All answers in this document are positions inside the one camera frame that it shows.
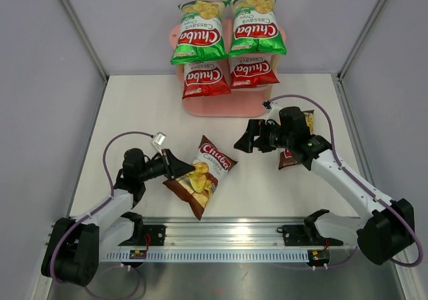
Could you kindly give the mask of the brown chuba chips bag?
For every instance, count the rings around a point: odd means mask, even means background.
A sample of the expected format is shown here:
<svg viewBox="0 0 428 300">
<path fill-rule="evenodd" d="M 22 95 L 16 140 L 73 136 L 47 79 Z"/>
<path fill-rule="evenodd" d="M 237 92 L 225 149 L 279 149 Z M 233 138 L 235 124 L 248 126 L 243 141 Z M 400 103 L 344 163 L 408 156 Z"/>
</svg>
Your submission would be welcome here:
<svg viewBox="0 0 428 300">
<path fill-rule="evenodd" d="M 187 202 L 200 220 L 220 182 L 236 164 L 236 160 L 221 152 L 208 137 L 203 136 L 192 163 L 195 169 L 177 179 L 166 180 L 163 184 Z"/>
<path fill-rule="evenodd" d="M 306 125 L 310 131 L 310 134 L 313 134 L 315 120 L 314 110 L 304 110 L 303 114 L 305 115 Z M 294 157 L 295 147 L 296 144 L 294 143 L 292 148 L 280 148 L 278 153 L 278 170 L 283 170 L 300 163 L 298 159 Z"/>
</svg>

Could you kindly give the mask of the red Chuba chips bag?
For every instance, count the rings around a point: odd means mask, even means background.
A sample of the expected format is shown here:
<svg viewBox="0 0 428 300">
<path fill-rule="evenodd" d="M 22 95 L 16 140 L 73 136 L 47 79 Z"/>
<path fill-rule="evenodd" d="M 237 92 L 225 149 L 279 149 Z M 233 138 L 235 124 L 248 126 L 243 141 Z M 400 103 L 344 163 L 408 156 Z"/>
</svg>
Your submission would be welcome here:
<svg viewBox="0 0 428 300">
<path fill-rule="evenodd" d="M 232 57 L 229 68 L 232 89 L 257 88 L 280 82 L 268 56 Z"/>
<path fill-rule="evenodd" d="M 231 93 L 223 69 L 216 61 L 186 63 L 183 86 L 183 99 Z"/>
</svg>

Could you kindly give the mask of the green Chuba chips bag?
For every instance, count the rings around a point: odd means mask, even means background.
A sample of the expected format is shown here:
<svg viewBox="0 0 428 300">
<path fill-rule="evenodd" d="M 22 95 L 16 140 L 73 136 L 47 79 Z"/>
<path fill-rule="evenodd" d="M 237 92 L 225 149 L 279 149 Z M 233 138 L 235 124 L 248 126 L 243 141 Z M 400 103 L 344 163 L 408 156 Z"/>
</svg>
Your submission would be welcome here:
<svg viewBox="0 0 428 300">
<path fill-rule="evenodd" d="M 233 29 L 229 56 L 249 53 L 285 55 L 287 49 L 274 13 L 277 0 L 230 0 Z"/>
<path fill-rule="evenodd" d="M 181 3 L 181 24 L 171 64 L 220 61 L 227 57 L 223 38 L 224 1 Z"/>
</svg>

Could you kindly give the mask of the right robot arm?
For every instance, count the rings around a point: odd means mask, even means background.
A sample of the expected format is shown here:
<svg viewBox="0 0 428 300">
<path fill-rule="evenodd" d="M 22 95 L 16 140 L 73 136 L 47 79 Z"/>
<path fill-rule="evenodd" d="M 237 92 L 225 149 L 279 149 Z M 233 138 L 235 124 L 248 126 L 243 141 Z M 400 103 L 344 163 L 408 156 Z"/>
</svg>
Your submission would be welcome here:
<svg viewBox="0 0 428 300">
<path fill-rule="evenodd" d="M 355 245 L 376 265 L 415 243 L 412 205 L 404 198 L 393 200 L 347 169 L 332 144 L 311 133 L 298 107 L 282 108 L 275 120 L 249 120 L 234 147 L 245 153 L 289 150 L 294 160 L 326 181 L 356 211 L 356 218 L 325 209 L 307 216 L 303 234 L 309 243 L 334 239 Z"/>
</svg>

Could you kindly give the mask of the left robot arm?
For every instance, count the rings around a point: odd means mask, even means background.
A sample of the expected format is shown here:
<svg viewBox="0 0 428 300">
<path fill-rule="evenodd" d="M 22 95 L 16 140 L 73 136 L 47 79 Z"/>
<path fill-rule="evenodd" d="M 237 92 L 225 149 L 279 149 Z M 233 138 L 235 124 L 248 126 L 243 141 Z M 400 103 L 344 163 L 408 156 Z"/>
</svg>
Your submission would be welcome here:
<svg viewBox="0 0 428 300">
<path fill-rule="evenodd" d="M 146 181 L 160 176 L 174 180 L 194 169 L 169 149 L 151 159 L 139 148 L 127 150 L 110 194 L 80 216 L 55 222 L 41 274 L 57 282 L 87 286 L 107 253 L 123 242 L 137 245 L 143 240 L 142 218 L 132 210 L 145 193 Z"/>
</svg>

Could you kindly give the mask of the aluminium mounting rail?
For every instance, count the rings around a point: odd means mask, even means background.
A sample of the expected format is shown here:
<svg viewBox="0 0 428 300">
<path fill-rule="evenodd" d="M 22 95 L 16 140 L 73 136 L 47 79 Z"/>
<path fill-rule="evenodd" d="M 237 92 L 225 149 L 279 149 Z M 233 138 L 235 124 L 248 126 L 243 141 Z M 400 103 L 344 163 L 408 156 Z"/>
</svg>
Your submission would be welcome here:
<svg viewBox="0 0 428 300">
<path fill-rule="evenodd" d="M 286 247 L 282 235 L 276 229 L 284 224 L 303 224 L 301 218 L 142 218 L 136 217 L 134 227 L 143 224 L 161 224 L 166 226 L 165 244 L 162 248 L 251 248 Z M 100 233 L 100 254 L 103 255 L 120 247 L 130 246 L 126 242 L 132 236 L 124 232 L 124 225 L 110 227 Z M 325 238 L 337 239 L 344 243 L 341 247 L 355 247 L 356 241 L 346 241 L 345 237 L 328 233 Z"/>
</svg>

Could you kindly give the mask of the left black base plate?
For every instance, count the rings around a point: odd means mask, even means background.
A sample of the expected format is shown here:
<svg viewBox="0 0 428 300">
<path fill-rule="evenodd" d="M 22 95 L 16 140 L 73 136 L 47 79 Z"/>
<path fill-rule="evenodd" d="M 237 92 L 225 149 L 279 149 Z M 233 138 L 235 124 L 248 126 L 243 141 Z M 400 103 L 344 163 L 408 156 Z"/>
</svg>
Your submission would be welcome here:
<svg viewBox="0 0 428 300">
<path fill-rule="evenodd" d="M 134 227 L 132 236 L 127 240 L 130 246 L 162 247 L 165 244 L 166 226 L 161 224 L 143 224 Z"/>
</svg>

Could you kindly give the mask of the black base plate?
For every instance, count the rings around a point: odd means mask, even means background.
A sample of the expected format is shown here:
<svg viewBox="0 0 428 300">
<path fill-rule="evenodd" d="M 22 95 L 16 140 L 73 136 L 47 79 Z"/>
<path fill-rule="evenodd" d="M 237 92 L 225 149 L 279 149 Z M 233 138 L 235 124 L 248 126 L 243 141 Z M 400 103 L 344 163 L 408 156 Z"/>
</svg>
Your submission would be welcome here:
<svg viewBox="0 0 428 300">
<path fill-rule="evenodd" d="M 303 224 L 284 224 L 276 229 L 282 235 L 287 247 L 341 247 L 342 241 L 331 238 L 323 238 L 318 233 L 314 235 L 305 231 Z"/>
<path fill-rule="evenodd" d="M 127 240 L 130 246 L 162 247 L 165 244 L 166 226 L 161 224 L 143 224 L 134 227 L 132 236 Z"/>
</svg>

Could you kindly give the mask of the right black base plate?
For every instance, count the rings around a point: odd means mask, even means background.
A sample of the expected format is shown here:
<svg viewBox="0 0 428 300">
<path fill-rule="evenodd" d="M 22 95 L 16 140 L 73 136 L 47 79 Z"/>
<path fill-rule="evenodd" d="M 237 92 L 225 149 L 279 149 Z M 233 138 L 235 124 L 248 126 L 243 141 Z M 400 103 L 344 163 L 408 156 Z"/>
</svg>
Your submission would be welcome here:
<svg viewBox="0 0 428 300">
<path fill-rule="evenodd" d="M 342 241 L 331 238 L 323 238 L 318 233 L 314 235 L 305 231 L 303 224 L 284 224 L 276 229 L 282 235 L 287 247 L 341 247 Z"/>
</svg>

